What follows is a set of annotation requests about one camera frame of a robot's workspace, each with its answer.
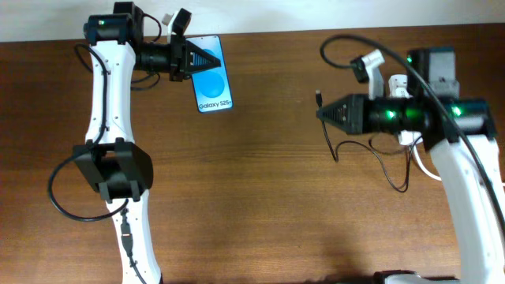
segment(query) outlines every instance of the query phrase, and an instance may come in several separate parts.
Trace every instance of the white cable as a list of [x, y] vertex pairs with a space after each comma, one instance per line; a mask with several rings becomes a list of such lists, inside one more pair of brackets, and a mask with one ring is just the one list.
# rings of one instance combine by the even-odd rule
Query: white cable
[[432, 179], [437, 180], [437, 181], [442, 181], [442, 179], [439, 176], [432, 174], [432, 172], [430, 172], [428, 169], [426, 169], [425, 165], [423, 165], [423, 162], [421, 161], [421, 157], [419, 157], [419, 153], [417, 152], [417, 145], [413, 147], [412, 151], [413, 151], [413, 157], [416, 159], [416, 163], [421, 168], [421, 170], [427, 176], [431, 177]]

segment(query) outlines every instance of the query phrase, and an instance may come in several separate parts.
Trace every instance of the black cable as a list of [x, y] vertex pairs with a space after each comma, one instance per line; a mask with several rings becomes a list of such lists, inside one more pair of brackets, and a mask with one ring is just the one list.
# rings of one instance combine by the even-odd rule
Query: black cable
[[373, 147], [372, 145], [372, 141], [375, 137], [377, 137], [379, 135], [379, 133], [376, 133], [374, 135], [372, 135], [372, 137], [370, 137], [368, 139], [368, 145], [370, 146], [370, 148], [373, 150], [373, 151], [376, 151], [377, 153], [381, 154], [381, 155], [398, 155], [398, 154], [402, 154], [405, 152], [405, 150], [407, 149], [407, 147], [403, 147], [401, 149], [398, 149], [396, 151], [381, 151], [381, 150], [378, 150], [376, 149], [375, 147]]
[[154, 83], [150, 84], [147, 87], [130, 87], [130, 90], [132, 90], [132, 91], [147, 91], [149, 89], [152, 89], [153, 87], [155, 87], [159, 83], [159, 79], [161, 79], [161, 76], [159, 75], [158, 72], [151, 73], [142, 79], [136, 80], [137, 83], [140, 83], [140, 82], [143, 82], [143, 81], [153, 77], [154, 75], [156, 75], [158, 77], [158, 79], [156, 79], [156, 81]]
[[[84, 61], [84, 59], [82, 58], [82, 56], [80, 56], [80, 53], [79, 53], [79, 50], [78, 49], [74, 49], [75, 53], [76, 53], [76, 56], [77, 58], [79, 59], [80, 63], [82, 64], [82, 66], [84, 66], [86, 68], [87, 71], [89, 71], [90, 73], [93, 73], [93, 70], [91, 67], [89, 67], [88, 64], [86, 64], [86, 62]], [[141, 87], [130, 87], [129, 89], [132, 90], [132, 91], [147, 91], [153, 87], [155, 87], [158, 83], [159, 83], [159, 80], [161, 79], [159, 73], [148, 73], [148, 75], [146, 77], [143, 77], [143, 78], [140, 78], [138, 80], [132, 80], [132, 84], [136, 84], [136, 83], [140, 83], [140, 82], [144, 82], [146, 80], [149, 80], [151, 77], [153, 77], [154, 75], [158, 76], [158, 79], [156, 80], [155, 83], [145, 87], [145, 88], [141, 88]]]
[[[319, 108], [323, 107], [323, 95], [321, 95], [320, 90], [316, 90], [316, 103]], [[328, 132], [326, 130], [326, 123], [324, 123], [324, 121], [321, 121], [321, 123], [323, 124], [324, 138], [326, 139], [326, 143], [328, 143], [328, 147], [330, 148], [331, 156], [333, 157], [333, 160], [337, 162], [337, 156], [333, 151], [333, 147], [331, 146], [330, 142], [330, 137], [328, 137]]]
[[414, 143], [410, 146], [410, 153], [407, 157], [407, 162], [406, 162], [406, 172], [405, 172], [405, 180], [403, 181], [403, 184], [400, 185], [400, 186], [396, 186], [393, 181], [391, 180], [391, 178], [389, 177], [389, 174], [387, 173], [387, 170], [386, 170], [386, 166], [384, 165], [384, 161], [382, 160], [382, 158], [380, 158], [379, 154], [377, 154], [375, 151], [373, 151], [371, 148], [369, 148], [368, 146], [366, 146], [365, 144], [362, 144], [360, 142], [357, 142], [357, 141], [352, 141], [352, 140], [345, 140], [345, 141], [342, 141], [340, 142], [337, 147], [335, 148], [335, 156], [336, 156], [336, 162], [338, 163], [339, 162], [339, 148], [340, 146], [344, 145], [344, 144], [356, 144], [356, 145], [360, 145], [362, 146], [363, 148], [367, 149], [368, 151], [370, 151], [378, 160], [379, 160], [379, 163], [380, 163], [380, 166], [382, 167], [382, 171], [384, 172], [384, 176], [386, 176], [386, 179], [387, 179], [387, 182], [389, 182], [389, 184], [391, 185], [391, 187], [396, 190], [397, 192], [400, 192], [400, 193], [405, 193], [407, 191], [407, 189], [409, 189], [409, 179], [410, 179], [410, 164], [412, 162], [412, 153], [413, 153], [413, 147], [416, 145], [416, 143], [419, 141], [419, 139], [421, 139], [421, 137], [418, 137]]
[[139, 280], [142, 282], [142, 284], [146, 284], [145, 280], [142, 278], [142, 275], [140, 274], [139, 269], [137, 268], [137, 263], [135, 261], [133, 261], [132, 256], [129, 258], [129, 266], [133, 268], [133, 270], [135, 271], [135, 274], [137, 275]]
[[137, 262], [133, 260], [133, 235], [132, 230], [128, 223], [128, 217], [126, 217], [126, 213], [128, 213], [128, 209], [124, 209], [121, 211], [122, 222], [121, 222], [121, 243], [123, 244], [123, 248], [125, 249], [126, 256], [129, 258], [129, 266], [133, 268], [135, 274], [139, 280], [145, 284], [142, 275], [140, 274], [137, 268]]
[[58, 174], [58, 172], [65, 165], [67, 165], [68, 163], [71, 163], [73, 160], [79, 158], [81, 155], [84, 155], [84, 154], [90, 152], [94, 147], [96, 147], [96, 145], [98, 145], [98, 143], [102, 139], [103, 134], [105, 133], [105, 129], [107, 128], [107, 126], [106, 126], [106, 118], [107, 118], [107, 69], [105, 67], [105, 64], [103, 64], [102, 59], [100, 59], [100, 57], [98, 56], [98, 54], [96, 52], [94, 52], [94, 50], [92, 48], [90, 48], [86, 44], [83, 44], [83, 43], [76, 44], [75, 47], [73, 48], [75, 50], [76, 54], [79, 54], [79, 52], [78, 52], [78, 48], [79, 47], [84, 48], [85, 50], [89, 51], [89, 53], [92, 54], [96, 58], [96, 60], [99, 62], [99, 64], [102, 66], [102, 74], [103, 74], [102, 123], [100, 125], [99, 135], [96, 138], [95, 142], [93, 142], [89, 147], [86, 147], [84, 150], [71, 155], [69, 158], [65, 159], [63, 162], [61, 162], [60, 164], [58, 164], [54, 168], [52, 174], [49, 177], [49, 181], [47, 182], [47, 194], [49, 195], [49, 199], [50, 199], [51, 203], [65, 217], [68, 217], [68, 218], [70, 218], [72, 220], [81, 221], [81, 222], [94, 222], [94, 221], [99, 221], [99, 220], [107, 219], [107, 218], [113, 216], [114, 214], [118, 213], [119, 211], [123, 210], [126, 207], [126, 205], [128, 204], [128, 199], [125, 200], [125, 203], [121, 207], [119, 207], [118, 209], [116, 209], [116, 210], [114, 210], [114, 211], [112, 211], [110, 213], [107, 213], [105, 215], [96, 216], [96, 217], [80, 217], [80, 216], [71, 214], [67, 210], [65, 210], [58, 203], [58, 201], [56, 201], [56, 198], [54, 197], [54, 194], [53, 194], [53, 182], [54, 182], [54, 179], [56, 178], [56, 175]]
[[145, 80], [149, 80], [149, 78], [153, 77], [154, 75], [155, 75], [154, 73], [148, 73], [148, 75], [146, 77], [143, 77], [143, 78], [140, 78], [137, 80], [132, 80], [132, 84], [142, 83]]
[[458, 126], [456, 121], [452, 118], [452, 116], [449, 115], [445, 107], [443, 107], [443, 104], [440, 102], [440, 100], [436, 97], [435, 92], [433, 89], [429, 86], [428, 83], [426, 83], [425, 79], [416, 71], [414, 67], [412, 67], [405, 59], [403, 59], [399, 54], [396, 52], [390, 50], [389, 48], [385, 47], [384, 45], [371, 40], [367, 39], [363, 36], [359, 35], [334, 35], [328, 39], [326, 39], [323, 44], [321, 45], [320, 51], [321, 51], [321, 57], [323, 57], [323, 60], [326, 61], [328, 64], [337, 67], [337, 68], [349, 68], [344, 65], [337, 65], [333, 62], [329, 62], [326, 58], [326, 55], [324, 53], [324, 48], [331, 42], [334, 42], [339, 39], [350, 39], [350, 40], [355, 40], [360, 43], [367, 44], [371, 47], [375, 47], [378, 50], [383, 51], [385, 54], [391, 56], [397, 63], [400, 65], [403, 65], [409, 72], [412, 73], [416, 77], [416, 79], [419, 81], [423, 89], [428, 93], [428, 97], [430, 100], [434, 103], [436, 109], [440, 112], [442, 115], [443, 119], [448, 121], [451, 126], [454, 128], [455, 132], [458, 134], [458, 136], [461, 137], [463, 140], [463, 143], [468, 147], [468, 150], [470, 154], [472, 155], [473, 161], [475, 162], [477, 166], [477, 170], [479, 174], [481, 175], [482, 180], [484, 181], [485, 188], [488, 191], [489, 198], [492, 203], [492, 207], [495, 211], [496, 218], [498, 219], [499, 227], [502, 232], [502, 237], [505, 237], [505, 218], [503, 217], [503, 212], [501, 210], [501, 207], [499, 206], [498, 198], [496, 196], [496, 193], [493, 189], [492, 182], [489, 179], [488, 175], [486, 174], [486, 170], [484, 168], [484, 165], [482, 164], [481, 159], [479, 158], [477, 152], [473, 148], [472, 144], [470, 143], [468, 137], [466, 134], [461, 130], [461, 128]]
[[323, 44], [321, 45], [321, 47], [319, 48], [319, 52], [320, 52], [320, 54], [321, 54], [321, 58], [323, 58], [323, 60], [324, 60], [327, 64], [329, 64], [329, 65], [331, 65], [331, 66], [333, 66], [333, 67], [335, 67], [335, 68], [339, 68], [339, 69], [351, 69], [351, 68], [353, 68], [353, 66], [352, 66], [352, 65], [343, 65], [343, 64], [335, 63], [335, 62], [333, 62], [332, 60], [330, 60], [330, 59], [326, 56], [326, 52], [325, 52], [324, 50], [326, 49], [326, 46], [327, 46], [328, 44], [330, 44], [330, 43], [331, 43], [331, 41], [326, 40], [326, 41], [324, 41], [324, 43], [323, 43]]
[[334, 161], [338, 162], [339, 158], [337, 157], [337, 155], [333, 151], [333, 147], [331, 146], [331, 142], [330, 142], [330, 137], [328, 137], [328, 132], [326, 131], [326, 123], [324, 123], [324, 121], [322, 121], [322, 123], [323, 123], [324, 138], [326, 138], [326, 143], [328, 143], [328, 147], [330, 148], [331, 156], [333, 157]]
[[149, 15], [148, 13], [144, 13], [144, 17], [148, 17], [150, 19], [152, 19], [153, 21], [156, 22], [156, 24], [158, 24], [158, 36], [156, 36], [152, 42], [154, 43], [155, 41], [157, 41], [160, 37], [161, 37], [161, 24], [159, 23], [158, 20], [156, 20], [156, 18], [154, 18], [153, 16]]

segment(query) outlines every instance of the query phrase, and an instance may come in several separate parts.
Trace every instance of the wire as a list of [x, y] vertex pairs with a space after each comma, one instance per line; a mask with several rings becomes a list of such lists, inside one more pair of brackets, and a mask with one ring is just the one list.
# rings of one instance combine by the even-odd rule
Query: wire
[[123, 208], [126, 207], [126, 205], [128, 204], [128, 200], [125, 200], [125, 203], [122, 206], [120, 206], [118, 209], [116, 209], [110, 213], [107, 213], [105, 215], [100, 215], [100, 216], [96, 216], [96, 217], [80, 217], [80, 216], [71, 214], [67, 210], [65, 210], [58, 203], [58, 201], [54, 197], [54, 193], [53, 193], [53, 183], [54, 183], [54, 179], [56, 178], [56, 175], [58, 174], [58, 172], [68, 163], [71, 163], [72, 161], [81, 157], [82, 155], [89, 153], [94, 147], [96, 147], [96, 145], [98, 145], [98, 143], [102, 139], [103, 134], [105, 133], [105, 129], [107, 128], [106, 123], [105, 123], [106, 118], [107, 118], [107, 69], [106, 69], [105, 64], [103, 63], [102, 59], [100, 59], [100, 57], [98, 56], [98, 54], [86, 44], [83, 44], [83, 43], [76, 44], [73, 48], [74, 51], [76, 52], [76, 54], [79, 54], [79, 52], [78, 52], [79, 47], [84, 48], [85, 50], [89, 51], [89, 53], [92, 54], [96, 58], [96, 60], [99, 62], [99, 64], [102, 66], [102, 74], [103, 74], [102, 123], [100, 125], [99, 135], [96, 138], [95, 142], [93, 142], [89, 147], [86, 147], [84, 150], [81, 150], [81, 151], [71, 155], [69, 158], [65, 159], [63, 162], [59, 163], [54, 168], [53, 172], [51, 173], [51, 175], [49, 177], [49, 181], [47, 182], [47, 194], [49, 195], [49, 199], [50, 199], [51, 203], [65, 217], [68, 217], [72, 220], [81, 221], [81, 222], [94, 222], [94, 221], [107, 219], [107, 218], [115, 215], [116, 213], [120, 212], [121, 210], [123, 210]]
[[425, 165], [423, 165], [423, 162], [421, 161], [421, 157], [419, 156], [419, 153], [417, 152], [416, 146], [414, 146], [414, 148], [413, 148], [413, 157], [416, 160], [416, 163], [419, 166], [419, 168], [423, 171], [423, 173], [425, 173], [427, 176], [431, 177], [432, 179], [434, 179], [436, 181], [442, 181], [442, 178], [440, 178], [439, 176], [437, 176], [435, 174], [432, 174], [432, 172], [430, 172], [428, 169], [426, 169]]
[[396, 151], [389, 151], [389, 152], [386, 152], [386, 151], [381, 151], [381, 150], [377, 150], [376, 148], [373, 147], [372, 145], [372, 141], [375, 137], [377, 137], [379, 135], [379, 133], [377, 134], [374, 134], [372, 135], [372, 137], [370, 137], [370, 139], [368, 139], [368, 145], [370, 146], [370, 148], [373, 150], [373, 151], [376, 151], [377, 153], [381, 154], [381, 155], [397, 155], [397, 154], [402, 154], [405, 152], [405, 150], [407, 149], [407, 147], [403, 147], [402, 149], [399, 149], [399, 150], [396, 150]]
[[150, 19], [152, 19], [153, 21], [156, 22], [156, 24], [158, 24], [158, 36], [156, 36], [151, 42], [155, 42], [157, 41], [160, 37], [161, 37], [161, 24], [159, 23], [158, 20], [156, 20], [156, 18], [154, 18], [153, 16], [149, 15], [148, 13], [144, 13], [143, 17], [148, 17]]
[[155, 87], [159, 83], [159, 79], [161, 79], [161, 76], [159, 75], [158, 72], [151, 73], [151, 74], [147, 75], [146, 77], [144, 77], [142, 79], [136, 80], [136, 83], [140, 83], [140, 82], [143, 82], [143, 81], [145, 81], [145, 80], [153, 77], [154, 75], [156, 75], [158, 77], [158, 79], [156, 79], [156, 81], [154, 83], [150, 84], [147, 87], [143, 87], [143, 88], [141, 88], [141, 87], [130, 87], [130, 90], [132, 90], [132, 91], [147, 91], [149, 89], [152, 89], [153, 87]]
[[405, 193], [408, 189], [409, 189], [409, 180], [410, 180], [410, 163], [412, 162], [412, 148], [413, 146], [415, 145], [415, 143], [421, 139], [421, 137], [418, 137], [416, 139], [416, 141], [414, 141], [414, 144], [412, 146], [410, 146], [410, 153], [408, 154], [407, 156], [407, 162], [406, 162], [406, 172], [405, 172], [405, 179], [403, 181], [403, 184], [400, 185], [400, 186], [396, 186], [393, 181], [391, 180], [389, 174], [387, 173], [387, 169], [386, 169], [386, 166], [384, 165], [384, 161], [382, 160], [382, 158], [380, 158], [379, 154], [377, 154], [377, 152], [373, 151], [371, 148], [369, 148], [368, 146], [366, 146], [365, 144], [362, 144], [360, 142], [357, 142], [357, 141], [352, 141], [352, 140], [345, 140], [345, 141], [342, 141], [340, 142], [337, 147], [335, 148], [335, 156], [337, 157], [337, 160], [336, 162], [338, 163], [339, 162], [339, 148], [340, 146], [344, 145], [344, 144], [356, 144], [356, 145], [359, 145], [359, 146], [362, 146], [363, 148], [365, 148], [366, 150], [370, 151], [378, 160], [379, 160], [379, 163], [380, 163], [380, 166], [382, 167], [382, 170], [384, 172], [384, 176], [386, 176], [386, 179], [387, 179], [387, 182], [389, 182], [390, 186], [396, 190], [397, 192], [400, 192], [400, 193]]
[[499, 205], [498, 197], [496, 196], [496, 192], [494, 191], [492, 187], [492, 182], [489, 179], [488, 175], [486, 174], [486, 170], [484, 168], [484, 165], [482, 164], [481, 159], [479, 158], [477, 152], [473, 148], [472, 144], [470, 143], [468, 137], [466, 134], [462, 131], [462, 129], [458, 126], [456, 121], [452, 118], [452, 116], [449, 115], [445, 107], [443, 107], [443, 104], [440, 102], [440, 100], [436, 97], [435, 92], [433, 91], [432, 87], [429, 86], [428, 83], [426, 83], [425, 79], [416, 71], [414, 67], [412, 67], [405, 59], [403, 59], [399, 54], [396, 52], [392, 51], [391, 49], [385, 47], [384, 45], [371, 40], [367, 39], [363, 36], [359, 35], [334, 35], [328, 39], [326, 39], [323, 44], [321, 45], [320, 51], [321, 51], [321, 57], [323, 57], [323, 60], [326, 61], [328, 64], [337, 67], [337, 68], [349, 68], [344, 65], [337, 65], [333, 62], [329, 62], [325, 56], [324, 53], [324, 48], [331, 42], [334, 42], [339, 39], [350, 39], [354, 41], [358, 41], [359, 43], [364, 43], [367, 44], [371, 47], [375, 47], [376, 49], [381, 50], [385, 54], [391, 56], [397, 63], [400, 65], [403, 65], [409, 72], [411, 72], [411, 75], [413, 75], [421, 84], [422, 88], [428, 93], [428, 97], [430, 100], [433, 102], [434, 106], [436, 109], [439, 111], [441, 114], [442, 118], [444, 121], [448, 121], [449, 124], [452, 126], [452, 128], [455, 130], [455, 132], [458, 134], [458, 136], [461, 137], [463, 143], [468, 147], [468, 150], [470, 154], [472, 155], [473, 161], [475, 162], [478, 172], [481, 175], [482, 180], [484, 181], [485, 188], [488, 191], [489, 198], [492, 203], [492, 207], [495, 211], [496, 218], [498, 219], [499, 227], [501, 229], [502, 237], [505, 237], [505, 218], [503, 217], [503, 212], [501, 210], [501, 207]]
[[323, 122], [323, 132], [324, 132], [324, 138], [326, 138], [326, 143], [328, 143], [328, 147], [330, 148], [331, 156], [333, 157], [333, 160], [338, 162], [339, 158], [335, 154], [335, 151], [333, 151], [333, 146], [331, 146], [330, 138], [328, 137], [328, 132], [326, 131], [326, 124]]
[[[85, 44], [83, 43], [78, 43], [80, 46], [86, 46]], [[87, 71], [89, 71], [90, 73], [93, 73], [93, 69], [91, 67], [89, 67], [89, 65], [86, 63], [86, 61], [82, 58], [82, 56], [80, 56], [80, 53], [79, 53], [79, 50], [77, 48], [74, 48], [74, 51], [76, 53], [76, 56], [77, 56], [77, 59], [79, 59], [80, 63], [82, 64], [82, 66], [84, 66], [86, 68]], [[155, 72], [155, 73], [148, 73], [148, 75], [146, 77], [143, 77], [143, 78], [140, 78], [138, 80], [132, 80], [131, 84], [136, 84], [136, 83], [140, 83], [140, 82], [144, 82], [148, 79], [150, 79], [151, 77], [153, 77], [154, 75], [158, 76], [158, 79], [156, 80], [155, 83], [145, 87], [145, 88], [140, 88], [140, 87], [130, 87], [130, 90], [132, 91], [147, 91], [153, 87], [155, 87], [158, 83], [159, 83], [159, 80], [161, 79], [159, 73]]]
[[352, 66], [352, 65], [343, 65], [343, 64], [335, 63], [335, 62], [333, 62], [332, 60], [330, 60], [330, 59], [326, 56], [325, 49], [326, 49], [326, 46], [327, 46], [329, 43], [331, 43], [331, 41], [326, 40], [326, 41], [324, 41], [324, 43], [321, 45], [321, 47], [320, 47], [320, 49], [319, 49], [319, 52], [320, 52], [320, 54], [321, 54], [321, 58], [323, 58], [323, 60], [324, 60], [327, 64], [329, 64], [329, 65], [331, 65], [331, 66], [333, 66], [333, 67], [335, 67], [335, 68], [339, 68], [339, 69], [351, 69], [351, 68], [353, 68], [353, 66]]
[[135, 274], [137, 275], [139, 280], [142, 282], [142, 284], [146, 284], [145, 280], [142, 278], [142, 275], [140, 274], [139, 269], [137, 268], [137, 263], [135, 261], [133, 261], [132, 256], [129, 258], [129, 266], [133, 268], [133, 270], [135, 271]]

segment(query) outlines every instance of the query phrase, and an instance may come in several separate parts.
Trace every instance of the green led light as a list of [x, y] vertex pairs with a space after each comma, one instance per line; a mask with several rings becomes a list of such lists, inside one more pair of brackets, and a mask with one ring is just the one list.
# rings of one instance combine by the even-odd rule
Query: green led light
[[405, 110], [405, 116], [407, 116], [408, 119], [421, 119], [424, 117], [424, 114], [418, 109], [407, 108]]
[[463, 113], [461, 111], [461, 109], [457, 106], [453, 106], [452, 108], [452, 113], [455, 115], [455, 116], [461, 116], [461, 114]]
[[393, 118], [395, 118], [395, 116], [396, 116], [396, 113], [394, 111], [390, 111], [390, 110], [386, 111], [386, 117], [387, 118], [393, 119]]

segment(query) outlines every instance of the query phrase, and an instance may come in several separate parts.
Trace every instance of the blue circle on screen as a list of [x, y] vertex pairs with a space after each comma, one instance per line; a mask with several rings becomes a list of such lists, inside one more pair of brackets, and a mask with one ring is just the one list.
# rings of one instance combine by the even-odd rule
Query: blue circle on screen
[[[214, 52], [204, 49], [205, 52], [214, 56]], [[208, 98], [217, 98], [224, 92], [224, 80], [214, 70], [198, 73], [198, 89]]]

